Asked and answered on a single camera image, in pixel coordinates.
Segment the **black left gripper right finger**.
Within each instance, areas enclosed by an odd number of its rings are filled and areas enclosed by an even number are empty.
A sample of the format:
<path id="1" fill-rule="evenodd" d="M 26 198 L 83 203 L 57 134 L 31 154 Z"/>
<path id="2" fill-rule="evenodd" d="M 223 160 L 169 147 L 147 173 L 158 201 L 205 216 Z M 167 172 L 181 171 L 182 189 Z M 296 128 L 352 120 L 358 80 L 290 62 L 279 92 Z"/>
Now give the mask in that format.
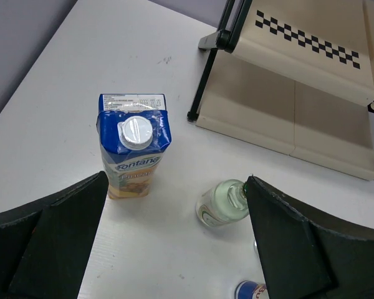
<path id="1" fill-rule="evenodd" d="M 270 298 L 374 298 L 374 229 L 256 176 L 246 181 L 246 198 Z"/>

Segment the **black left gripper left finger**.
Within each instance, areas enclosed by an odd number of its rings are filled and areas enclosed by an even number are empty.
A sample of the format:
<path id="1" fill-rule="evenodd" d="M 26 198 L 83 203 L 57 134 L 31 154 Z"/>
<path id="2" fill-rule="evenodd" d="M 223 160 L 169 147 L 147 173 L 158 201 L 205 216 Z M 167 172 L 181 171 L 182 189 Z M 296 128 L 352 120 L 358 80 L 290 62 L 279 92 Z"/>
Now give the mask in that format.
<path id="1" fill-rule="evenodd" d="M 107 190 L 100 171 L 0 213 L 0 298 L 77 298 Z"/>

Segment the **blue silver energy drink can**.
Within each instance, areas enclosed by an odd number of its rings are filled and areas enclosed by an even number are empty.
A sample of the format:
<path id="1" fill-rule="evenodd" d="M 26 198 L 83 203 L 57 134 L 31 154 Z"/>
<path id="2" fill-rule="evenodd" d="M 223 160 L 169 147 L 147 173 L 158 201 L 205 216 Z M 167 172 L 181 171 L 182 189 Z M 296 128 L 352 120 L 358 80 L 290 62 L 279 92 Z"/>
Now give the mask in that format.
<path id="1" fill-rule="evenodd" d="M 240 282 L 235 291 L 235 299 L 269 299 L 267 287 L 264 283 L 257 283 L 250 280 Z"/>

